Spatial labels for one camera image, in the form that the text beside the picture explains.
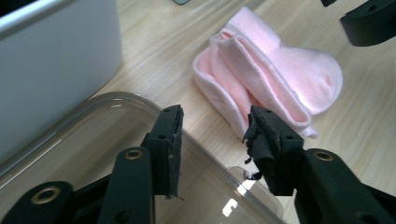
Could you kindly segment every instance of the wooden table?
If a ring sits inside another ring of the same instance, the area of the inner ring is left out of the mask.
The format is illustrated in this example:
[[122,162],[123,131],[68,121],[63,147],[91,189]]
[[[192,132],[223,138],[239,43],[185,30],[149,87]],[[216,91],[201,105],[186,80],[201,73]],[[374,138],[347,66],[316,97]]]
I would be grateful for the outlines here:
[[[365,184],[396,195],[396,38],[368,48],[349,44],[339,19],[363,1],[324,8],[312,0],[118,0],[123,62],[97,94],[128,91],[161,107],[180,104],[184,128],[226,167],[246,166],[246,148],[200,92],[192,76],[195,56],[241,7],[269,23],[289,46],[330,53],[344,72],[343,90],[326,112],[314,116],[320,147],[341,156]],[[284,219],[298,223],[293,199],[280,198]]]

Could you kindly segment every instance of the folded sock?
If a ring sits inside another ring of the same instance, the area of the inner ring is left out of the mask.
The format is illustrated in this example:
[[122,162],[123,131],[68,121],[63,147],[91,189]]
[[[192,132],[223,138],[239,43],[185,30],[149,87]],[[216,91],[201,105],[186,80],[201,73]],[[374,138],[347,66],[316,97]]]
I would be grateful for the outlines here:
[[251,105],[276,112],[302,136],[315,137],[311,115],[341,90],[341,69],[328,54],[287,48],[249,9],[242,8],[193,63],[195,81],[243,137]]

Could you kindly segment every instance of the light wood surface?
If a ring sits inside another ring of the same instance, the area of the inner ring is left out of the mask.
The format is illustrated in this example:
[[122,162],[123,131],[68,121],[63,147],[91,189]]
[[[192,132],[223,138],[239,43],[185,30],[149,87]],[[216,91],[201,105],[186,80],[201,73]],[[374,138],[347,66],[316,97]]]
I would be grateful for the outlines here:
[[[128,91],[161,107],[180,104],[184,128],[226,167],[244,164],[246,148],[200,92],[191,64],[207,39],[243,6],[269,23],[289,46],[330,53],[344,72],[343,90],[326,112],[314,117],[317,139],[305,148],[341,156],[365,184],[396,195],[396,38],[378,46],[351,46],[339,22],[363,1],[324,8],[312,0],[118,0],[123,62],[99,92]],[[280,198],[284,219],[298,223],[293,199]]]

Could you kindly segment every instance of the white container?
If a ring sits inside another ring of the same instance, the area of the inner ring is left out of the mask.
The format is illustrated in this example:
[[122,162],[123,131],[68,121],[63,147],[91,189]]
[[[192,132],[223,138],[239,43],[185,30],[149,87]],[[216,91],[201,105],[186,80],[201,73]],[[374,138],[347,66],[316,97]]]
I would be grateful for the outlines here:
[[120,66],[114,0],[38,0],[0,18],[0,164]]

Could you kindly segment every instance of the pink sock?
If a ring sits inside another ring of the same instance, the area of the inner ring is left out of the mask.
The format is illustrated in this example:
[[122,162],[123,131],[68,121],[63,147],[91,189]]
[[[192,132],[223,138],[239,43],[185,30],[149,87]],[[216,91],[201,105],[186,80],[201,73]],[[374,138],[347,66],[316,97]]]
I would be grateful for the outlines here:
[[341,69],[328,54],[286,48],[277,34],[242,8],[193,63],[195,81],[242,137],[251,105],[276,112],[303,136],[315,137],[311,114],[341,90]]

